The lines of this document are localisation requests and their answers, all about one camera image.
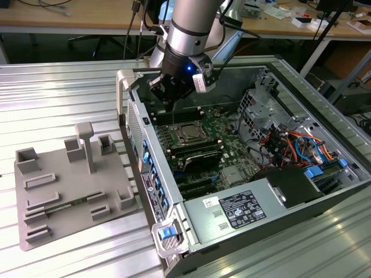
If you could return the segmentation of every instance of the wooden desk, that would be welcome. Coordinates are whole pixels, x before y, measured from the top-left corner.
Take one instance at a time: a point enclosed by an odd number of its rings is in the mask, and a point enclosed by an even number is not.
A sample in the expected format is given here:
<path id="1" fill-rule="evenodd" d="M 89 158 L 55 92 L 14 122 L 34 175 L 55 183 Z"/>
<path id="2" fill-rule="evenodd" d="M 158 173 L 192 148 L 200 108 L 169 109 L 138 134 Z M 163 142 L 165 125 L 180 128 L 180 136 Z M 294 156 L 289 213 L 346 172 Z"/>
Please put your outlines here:
<path id="1" fill-rule="evenodd" d="M 36 3 L 36 0 L 25 0 Z M 72 0 L 65 4 L 71 16 L 51 12 L 13 0 L 9 9 L 0 9 L 0 25 L 14 27 L 113 28 L 127 29 L 132 18 L 133 0 Z M 140 16 L 133 29 L 140 28 Z"/>
<path id="2" fill-rule="evenodd" d="M 309 7 L 307 4 L 300 3 L 298 0 L 294 0 L 289 4 L 285 4 L 285 6 L 288 6 L 290 8 L 305 7 L 307 8 L 306 13 L 308 13 L 313 19 L 316 19 L 317 14 L 320 13 L 312 7 Z M 291 18 L 279 20 L 264 12 L 261 13 L 260 17 L 261 19 L 244 19 L 242 28 L 263 35 L 263 37 L 268 37 L 269 35 L 274 34 L 285 36 L 285 38 L 287 38 L 287 36 L 295 36 L 298 39 L 305 39 L 306 37 L 312 39 L 315 34 L 315 32 L 311 31 L 308 28 L 296 27 L 294 24 L 291 23 Z M 347 40 L 359 38 L 371 41 L 371 35 L 366 36 L 358 32 L 357 30 L 350 27 L 347 24 L 347 21 L 349 21 L 349 19 L 340 19 L 339 25 L 337 25 L 336 27 L 332 27 L 327 36 L 329 38 L 347 38 Z"/>
<path id="3" fill-rule="evenodd" d="M 36 0 L 25 1 L 38 3 Z M 316 17 L 318 13 L 298 0 L 286 5 L 291 8 L 305 6 L 311 17 Z M 71 13 L 70 17 L 13 0 L 9 9 L 0 9 L 0 33 L 125 35 L 132 16 L 132 0 L 72 0 L 66 6 L 67 11 Z M 263 38 L 313 39 L 314 36 L 313 31 L 297 28 L 289 18 L 278 20 L 263 12 L 261 19 L 244 19 L 242 27 L 258 33 Z M 139 28 L 140 16 L 137 15 L 130 34 L 137 35 Z M 153 35 L 147 30 L 143 34 Z M 340 24 L 330 30 L 301 71 L 303 76 L 332 40 L 371 41 L 371 36 L 361 34 L 348 26 L 346 20 L 340 20 Z M 0 43 L 0 64 L 6 61 L 1 47 Z"/>

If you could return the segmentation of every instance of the gray plastic tray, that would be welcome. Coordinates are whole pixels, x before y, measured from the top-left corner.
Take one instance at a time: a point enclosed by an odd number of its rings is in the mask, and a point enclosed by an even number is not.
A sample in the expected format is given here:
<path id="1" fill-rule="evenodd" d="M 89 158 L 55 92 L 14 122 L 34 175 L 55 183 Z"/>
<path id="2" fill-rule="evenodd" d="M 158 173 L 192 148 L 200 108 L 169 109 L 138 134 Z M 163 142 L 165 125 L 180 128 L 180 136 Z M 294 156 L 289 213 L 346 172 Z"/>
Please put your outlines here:
<path id="1" fill-rule="evenodd" d="M 14 173 L 20 247 L 24 251 L 138 208 L 108 135 L 90 144 L 91 174 L 79 139 L 66 140 L 65 145 L 67 149 L 46 153 L 36 153 L 33 148 L 17 151 Z"/>

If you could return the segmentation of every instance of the circuit board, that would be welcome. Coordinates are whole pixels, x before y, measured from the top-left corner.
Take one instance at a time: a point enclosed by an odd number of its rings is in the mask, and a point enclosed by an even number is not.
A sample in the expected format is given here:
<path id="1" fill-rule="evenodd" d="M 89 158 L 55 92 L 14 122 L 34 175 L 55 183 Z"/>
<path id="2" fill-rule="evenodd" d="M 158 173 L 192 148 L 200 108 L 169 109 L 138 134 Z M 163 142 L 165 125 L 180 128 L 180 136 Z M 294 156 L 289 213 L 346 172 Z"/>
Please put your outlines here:
<path id="1" fill-rule="evenodd" d="M 248 152 L 246 144 L 234 130 L 232 125 L 234 122 L 234 117 L 228 116 L 220 109 L 209 108 L 204 111 L 200 120 L 155 126 L 158 140 L 185 199 L 244 184 L 260 170 Z M 218 150 L 222 153 L 221 159 L 206 169 L 185 172 L 186 158 L 168 155 L 171 148 L 183 146 L 196 148 L 199 144 L 212 140 L 218 141 L 221 145 Z"/>

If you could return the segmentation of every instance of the blue latch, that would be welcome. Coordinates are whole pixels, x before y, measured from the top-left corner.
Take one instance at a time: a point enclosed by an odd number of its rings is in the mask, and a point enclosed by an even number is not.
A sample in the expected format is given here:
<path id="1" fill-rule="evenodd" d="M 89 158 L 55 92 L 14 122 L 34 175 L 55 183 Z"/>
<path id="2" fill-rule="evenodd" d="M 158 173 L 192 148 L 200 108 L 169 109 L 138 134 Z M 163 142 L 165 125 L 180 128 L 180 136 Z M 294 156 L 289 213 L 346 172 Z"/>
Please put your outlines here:
<path id="1" fill-rule="evenodd" d="M 308 178 L 314 178 L 318 175 L 322 175 L 323 171 L 321 170 L 321 168 L 319 168 L 319 166 L 316 165 L 316 166 L 308 167 L 305 173 L 308 176 Z"/>
<path id="2" fill-rule="evenodd" d="M 156 177 L 155 178 L 155 187 L 156 187 L 157 190 L 160 187 L 160 185 L 161 185 L 160 179 L 159 179 L 159 177 Z"/>
<path id="3" fill-rule="evenodd" d="M 149 159 L 150 159 L 150 153 L 149 152 L 145 152 L 145 154 L 143 156 L 143 162 L 144 163 L 147 163 Z"/>
<path id="4" fill-rule="evenodd" d="M 163 202 L 163 206 L 164 206 L 165 208 L 167 208 L 168 205 L 169 205 L 168 200 L 167 200 L 166 198 L 164 198 L 164 200 L 163 200 L 162 202 Z"/>
<path id="5" fill-rule="evenodd" d="M 345 168 L 345 167 L 348 166 L 348 162 L 347 162 L 344 158 L 340 158 L 340 159 L 339 159 L 339 164 L 340 164 L 343 168 Z"/>
<path id="6" fill-rule="evenodd" d="M 161 199 L 165 195 L 165 192 L 163 191 L 163 188 L 161 187 L 158 192 L 158 197 Z"/>
<path id="7" fill-rule="evenodd" d="M 159 234 L 160 234 L 161 239 L 164 240 L 164 239 L 169 239 L 173 236 L 176 236 L 177 232 L 175 230 L 175 227 L 170 226 L 170 227 L 166 227 L 160 230 Z"/>

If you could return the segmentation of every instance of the power supply label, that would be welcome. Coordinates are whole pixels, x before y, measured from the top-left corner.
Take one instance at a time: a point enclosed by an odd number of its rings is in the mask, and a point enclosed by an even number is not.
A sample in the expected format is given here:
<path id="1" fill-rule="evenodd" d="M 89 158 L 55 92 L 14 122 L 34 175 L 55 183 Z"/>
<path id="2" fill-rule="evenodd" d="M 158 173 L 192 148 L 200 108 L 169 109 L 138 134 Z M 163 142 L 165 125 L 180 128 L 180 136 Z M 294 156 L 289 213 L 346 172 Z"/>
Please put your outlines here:
<path id="1" fill-rule="evenodd" d="M 267 217 L 250 190 L 220 199 L 219 203 L 234 229 Z"/>

